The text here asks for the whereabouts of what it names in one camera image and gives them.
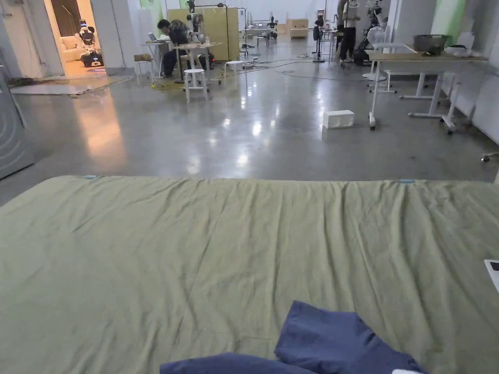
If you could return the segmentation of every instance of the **sofa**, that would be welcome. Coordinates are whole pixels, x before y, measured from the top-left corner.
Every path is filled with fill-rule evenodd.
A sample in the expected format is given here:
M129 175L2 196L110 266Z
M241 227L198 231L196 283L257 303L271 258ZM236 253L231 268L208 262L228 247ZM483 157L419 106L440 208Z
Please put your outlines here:
M80 56L85 53L81 40L76 36L63 36L59 39L64 62L78 61Z

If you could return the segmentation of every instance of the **basket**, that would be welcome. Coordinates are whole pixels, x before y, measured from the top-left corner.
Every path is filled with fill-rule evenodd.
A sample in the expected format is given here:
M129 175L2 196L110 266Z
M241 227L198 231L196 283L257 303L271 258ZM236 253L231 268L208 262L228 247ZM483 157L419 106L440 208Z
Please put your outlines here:
M430 52L435 56L440 56L448 39L448 35L415 35L414 49L418 52Z

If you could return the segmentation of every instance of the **mattress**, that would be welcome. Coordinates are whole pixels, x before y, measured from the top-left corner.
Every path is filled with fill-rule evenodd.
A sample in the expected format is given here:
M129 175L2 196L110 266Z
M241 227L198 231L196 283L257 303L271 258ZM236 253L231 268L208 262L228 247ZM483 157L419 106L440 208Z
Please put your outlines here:
M0 208L0 366L274 359L293 300L355 311L433 374L497 373L499 187L59 177Z

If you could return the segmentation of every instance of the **bed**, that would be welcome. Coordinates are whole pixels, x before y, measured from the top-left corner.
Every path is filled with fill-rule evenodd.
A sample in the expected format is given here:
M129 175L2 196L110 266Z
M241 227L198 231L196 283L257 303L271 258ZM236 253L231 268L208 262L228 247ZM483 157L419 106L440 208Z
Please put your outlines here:
M1 372L275 358L300 300L433 374L497 373L494 258L492 184L50 179L0 208Z

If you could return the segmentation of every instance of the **concrete floor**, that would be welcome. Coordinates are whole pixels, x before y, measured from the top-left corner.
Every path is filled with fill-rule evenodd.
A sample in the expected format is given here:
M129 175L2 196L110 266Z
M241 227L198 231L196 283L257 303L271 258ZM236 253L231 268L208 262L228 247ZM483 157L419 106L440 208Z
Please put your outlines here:
M274 61L262 66L274 68L240 75L238 87L233 78L213 85L209 101L195 93L190 105L182 90L136 80L78 98L17 96L37 162L0 181L0 205L60 175L494 181L497 164L480 156L497 146L474 128L449 137L438 120L407 117L426 102L381 95L369 131L363 69L296 59L312 47L310 38L260 46L260 62ZM415 92L416 82L394 84ZM324 110L344 109L356 114L354 128L322 128Z

